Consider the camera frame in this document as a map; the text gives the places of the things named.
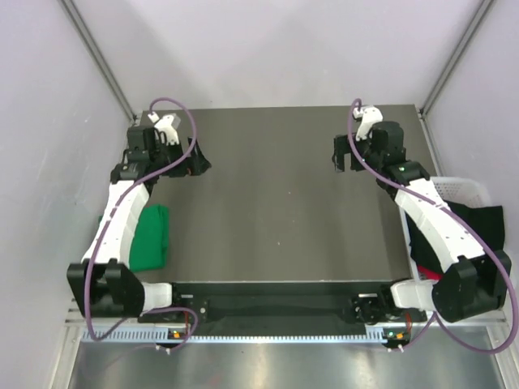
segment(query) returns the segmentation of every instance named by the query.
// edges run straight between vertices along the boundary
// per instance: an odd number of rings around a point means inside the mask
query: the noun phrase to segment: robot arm
[[[381,290],[378,299],[383,310],[394,315],[408,308],[436,310],[445,320],[456,322],[501,308],[506,287],[495,264],[460,224],[440,210],[448,205],[436,191],[427,171],[418,162],[405,158],[403,130],[399,124],[384,122],[380,111],[372,106],[356,109],[354,117],[362,119],[358,130],[362,133],[355,135],[354,142],[367,164],[391,181],[436,203],[431,205],[377,180],[423,233],[444,272],[440,281],[403,280]],[[332,158],[337,171],[345,170],[344,158],[350,153],[347,136],[337,136]],[[364,169],[353,153],[350,168]],[[502,250],[495,254],[509,273],[509,257]]]
[[[75,300],[84,315],[84,283],[88,261],[92,257],[101,230],[107,220],[110,227],[97,252],[91,280],[91,312],[93,317],[138,317],[151,309],[171,306],[172,285],[141,283],[129,270],[131,242],[158,177],[147,180],[128,193],[116,208],[121,195],[140,178],[164,168],[183,154],[176,129],[180,119],[175,114],[159,118],[149,115],[154,126],[133,126],[127,131],[128,148],[123,160],[110,174],[109,197],[100,227],[81,263],[72,263],[66,277]],[[191,155],[163,175],[166,177],[194,176],[211,167],[196,144]]]

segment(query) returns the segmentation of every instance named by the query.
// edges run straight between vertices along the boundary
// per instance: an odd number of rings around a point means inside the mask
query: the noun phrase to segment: metal plate
[[[490,347],[485,328],[454,331]],[[463,349],[437,328],[404,353],[360,344],[189,344],[170,356],[134,351],[104,370],[134,347],[82,343],[69,389],[504,387],[494,357]]]

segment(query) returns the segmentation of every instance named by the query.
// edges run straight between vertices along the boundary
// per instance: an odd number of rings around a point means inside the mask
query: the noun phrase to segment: gray wall
[[[75,0],[135,110],[421,105],[475,0]]]
[[[519,266],[519,2],[499,0],[428,118],[446,175],[483,183],[506,217]]]
[[[0,387],[41,388],[127,120],[57,1],[0,5]]]

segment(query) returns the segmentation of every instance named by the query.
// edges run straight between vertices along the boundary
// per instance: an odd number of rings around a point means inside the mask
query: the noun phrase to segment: dark tabletop
[[[434,166],[413,105],[381,105],[408,158]],[[146,281],[394,280],[410,276],[397,205],[367,172],[336,173],[347,107],[194,110],[212,168],[162,178],[169,256]],[[148,119],[143,115],[143,122]],[[190,134],[183,114],[184,149]]]

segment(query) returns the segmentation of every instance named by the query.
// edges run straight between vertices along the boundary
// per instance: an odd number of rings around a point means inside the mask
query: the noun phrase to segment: fabric
[[[146,207],[130,249],[130,270],[144,271],[165,266],[169,245],[169,210],[161,205]]]

